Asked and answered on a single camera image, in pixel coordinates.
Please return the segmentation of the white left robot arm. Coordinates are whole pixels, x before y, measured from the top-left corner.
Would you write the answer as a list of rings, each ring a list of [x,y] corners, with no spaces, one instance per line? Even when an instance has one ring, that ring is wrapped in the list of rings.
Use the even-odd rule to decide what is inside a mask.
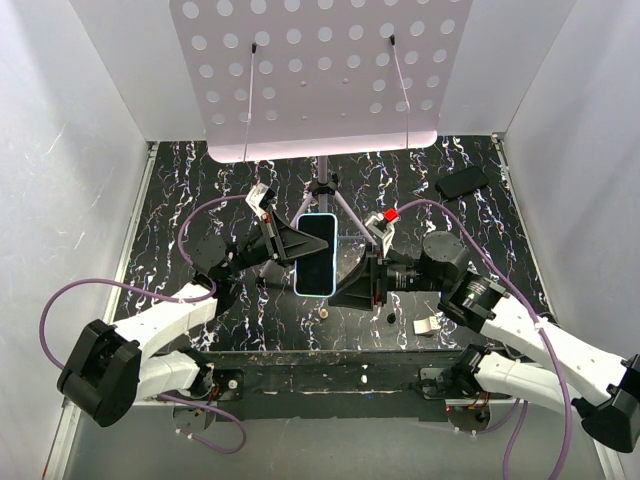
[[[335,291],[337,220],[303,214],[288,224],[268,213],[238,246],[222,237],[200,240],[191,257],[193,280],[175,297],[108,325],[90,322],[61,369],[57,389],[99,426],[120,420],[138,400],[178,391],[193,400],[220,391],[214,364],[190,348],[161,348],[230,309],[242,289],[239,275],[272,260],[292,265],[299,295]]]

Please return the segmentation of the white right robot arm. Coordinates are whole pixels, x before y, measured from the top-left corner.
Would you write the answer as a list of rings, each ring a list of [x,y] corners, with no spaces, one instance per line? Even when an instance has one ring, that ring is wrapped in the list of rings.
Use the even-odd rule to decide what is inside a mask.
[[[578,414],[593,439],[621,453],[639,440],[639,358],[592,346],[529,312],[515,295],[468,268],[470,252],[449,232],[429,233],[414,259],[371,245],[330,298],[332,306],[371,310],[391,291],[437,292],[439,310],[461,327],[514,348],[529,364],[471,347],[451,369],[464,397],[481,391]]]

